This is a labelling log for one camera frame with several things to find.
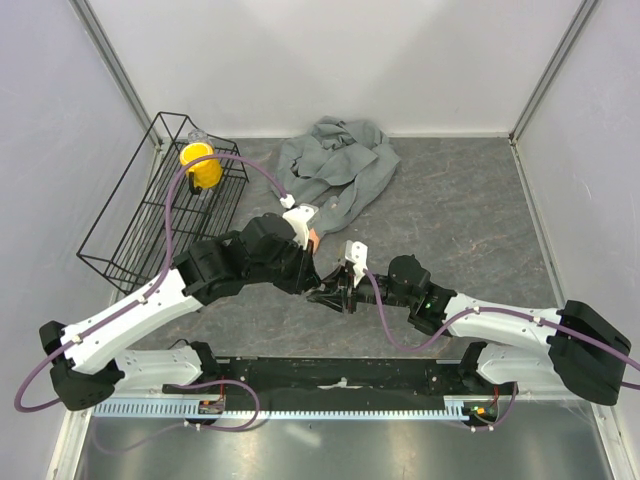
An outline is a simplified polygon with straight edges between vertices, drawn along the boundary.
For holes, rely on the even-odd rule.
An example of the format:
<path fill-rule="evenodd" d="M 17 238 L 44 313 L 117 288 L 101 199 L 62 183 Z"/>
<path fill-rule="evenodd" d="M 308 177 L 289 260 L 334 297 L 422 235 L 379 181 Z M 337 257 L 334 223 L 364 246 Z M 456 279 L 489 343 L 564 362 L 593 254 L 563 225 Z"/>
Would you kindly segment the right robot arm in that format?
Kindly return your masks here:
<path fill-rule="evenodd" d="M 473 394 L 517 383 L 613 406 L 631 351 L 630 341 L 584 302 L 534 309 L 481 301 L 433 283 L 412 255 L 393 258 L 385 275 L 347 260 L 309 299 L 342 313 L 355 312 L 360 303 L 403 307 L 409 323 L 431 341 L 471 339 L 457 377 Z"/>

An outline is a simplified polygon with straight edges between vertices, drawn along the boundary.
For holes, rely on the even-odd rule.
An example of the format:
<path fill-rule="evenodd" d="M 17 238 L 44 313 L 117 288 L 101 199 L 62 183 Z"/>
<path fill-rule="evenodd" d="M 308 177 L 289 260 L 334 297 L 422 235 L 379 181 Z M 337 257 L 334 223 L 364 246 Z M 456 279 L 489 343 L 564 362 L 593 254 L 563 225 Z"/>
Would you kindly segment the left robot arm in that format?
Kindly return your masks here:
<path fill-rule="evenodd" d="M 194 243 L 148 284 L 102 312 L 75 324 L 42 326 L 39 335 L 61 403 L 79 411 L 121 389 L 170 384 L 211 392 L 220 371 L 203 343 L 175 354 L 136 354 L 130 345 L 247 285 L 271 284 L 295 295 L 319 287 L 309 229 L 315 214 L 314 207 L 300 205 L 282 215 L 255 217 L 241 231 Z"/>

